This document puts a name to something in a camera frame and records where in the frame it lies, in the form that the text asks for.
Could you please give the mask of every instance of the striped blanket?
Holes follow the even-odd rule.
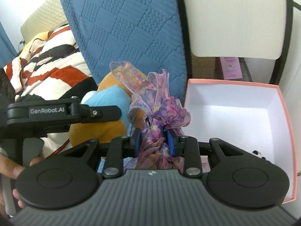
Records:
[[[16,102],[55,100],[97,90],[70,26],[35,39],[29,50],[4,67],[16,91]]]

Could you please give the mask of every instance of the black circular cover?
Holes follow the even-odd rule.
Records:
[[[95,171],[75,157],[53,157],[25,169],[16,181],[21,200],[41,209],[63,209],[87,200],[97,189]]]
[[[259,209],[282,204],[289,188],[286,173],[253,155],[224,157],[207,176],[211,193],[229,205]]]

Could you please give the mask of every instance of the hand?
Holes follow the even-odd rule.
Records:
[[[30,166],[44,160],[43,155],[38,156],[30,162]],[[16,162],[12,161],[11,159],[5,157],[4,155],[0,154],[0,173],[4,174],[5,176],[11,178],[11,179],[17,179],[17,177],[20,175],[20,173],[25,169],[25,167],[22,167],[18,165]],[[16,189],[13,190],[13,195],[14,197],[19,200],[18,205],[23,208],[24,205],[20,201],[19,194]],[[5,213],[4,210],[4,198],[2,195],[2,191],[0,191],[0,213],[3,214]]]

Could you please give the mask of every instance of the purple floral scarf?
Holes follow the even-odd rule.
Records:
[[[145,112],[143,118],[142,143],[138,160],[138,169],[172,169],[183,172],[184,158],[172,157],[163,132],[174,128],[178,136],[183,135],[181,127],[190,123],[190,113],[181,102],[169,96],[169,73],[151,72],[144,79],[140,72],[129,62],[112,62],[110,69],[114,76],[132,92],[132,103],[128,112],[133,123],[137,110]]]

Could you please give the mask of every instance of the blue quilted fabric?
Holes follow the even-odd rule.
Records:
[[[146,75],[170,73],[170,94],[184,101],[187,71],[177,0],[60,0],[76,42],[99,83],[112,61]]]

